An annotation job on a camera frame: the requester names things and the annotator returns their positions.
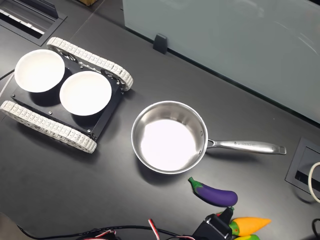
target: cardboard box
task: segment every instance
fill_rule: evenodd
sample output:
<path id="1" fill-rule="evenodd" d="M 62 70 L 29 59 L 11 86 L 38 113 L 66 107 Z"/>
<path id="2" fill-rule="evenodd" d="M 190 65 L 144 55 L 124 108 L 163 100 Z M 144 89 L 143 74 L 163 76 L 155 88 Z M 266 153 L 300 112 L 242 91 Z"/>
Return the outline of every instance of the cardboard box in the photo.
<path id="1" fill-rule="evenodd" d="M 94 4 L 98 0 L 78 0 L 78 1 L 84 3 L 87 6 L 91 6 L 92 4 Z"/>

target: toy eggplant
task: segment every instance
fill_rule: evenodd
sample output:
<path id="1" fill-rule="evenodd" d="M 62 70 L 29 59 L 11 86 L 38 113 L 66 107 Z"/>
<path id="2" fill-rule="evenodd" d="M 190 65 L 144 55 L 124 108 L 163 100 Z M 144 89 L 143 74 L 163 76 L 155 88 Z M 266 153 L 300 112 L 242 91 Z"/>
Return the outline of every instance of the toy eggplant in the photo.
<path id="1" fill-rule="evenodd" d="M 260 238 L 257 235 L 250 235 L 238 237 L 236 240 L 260 240 Z"/>
<path id="2" fill-rule="evenodd" d="M 262 229 L 269 223 L 271 223 L 271 220 L 267 218 L 239 217 L 234 219 L 229 224 L 229 227 L 232 229 L 233 235 L 245 237 L 255 233 L 259 229 Z"/>
<path id="3" fill-rule="evenodd" d="M 238 196 L 234 191 L 215 189 L 194 180 L 192 177 L 188 181 L 196 195 L 207 203 L 220 207 L 231 207 L 238 201 Z"/>

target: white ceramic bowl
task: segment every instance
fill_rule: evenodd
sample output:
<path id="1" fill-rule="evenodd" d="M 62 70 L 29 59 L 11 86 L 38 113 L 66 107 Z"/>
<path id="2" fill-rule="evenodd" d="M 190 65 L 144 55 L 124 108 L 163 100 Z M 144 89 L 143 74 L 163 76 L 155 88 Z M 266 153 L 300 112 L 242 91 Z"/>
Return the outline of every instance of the white ceramic bowl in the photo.
<path id="1" fill-rule="evenodd" d="M 82 71 L 68 77 L 63 83 L 60 101 L 68 112 L 88 116 L 104 109 L 111 94 L 111 85 L 103 75 L 94 71 Z"/>
<path id="2" fill-rule="evenodd" d="M 14 78 L 20 88 L 41 93 L 56 86 L 65 74 L 65 63 L 51 50 L 31 51 L 20 58 L 15 66 Z"/>

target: stainless steel saucepan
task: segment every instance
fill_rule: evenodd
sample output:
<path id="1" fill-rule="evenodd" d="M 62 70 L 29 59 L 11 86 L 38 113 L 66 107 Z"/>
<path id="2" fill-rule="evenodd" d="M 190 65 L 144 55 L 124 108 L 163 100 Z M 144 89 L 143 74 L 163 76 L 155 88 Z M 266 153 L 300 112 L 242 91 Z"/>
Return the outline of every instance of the stainless steel saucepan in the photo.
<path id="1" fill-rule="evenodd" d="M 208 139 L 207 127 L 200 115 L 177 101 L 161 101 L 145 108 L 134 121 L 131 141 L 140 161 L 162 174 L 179 174 L 193 168 L 211 148 L 260 154 L 287 152 L 283 146 L 260 141 Z"/>

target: frosted glass partition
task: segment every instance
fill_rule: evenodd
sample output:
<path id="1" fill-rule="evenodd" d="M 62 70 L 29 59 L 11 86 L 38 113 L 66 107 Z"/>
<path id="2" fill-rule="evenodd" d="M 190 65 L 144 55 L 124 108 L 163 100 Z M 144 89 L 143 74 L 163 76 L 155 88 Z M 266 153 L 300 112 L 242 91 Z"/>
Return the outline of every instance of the frosted glass partition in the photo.
<path id="1" fill-rule="evenodd" d="M 308 0 L 123 0 L 126 27 L 320 123 L 320 6 Z"/>

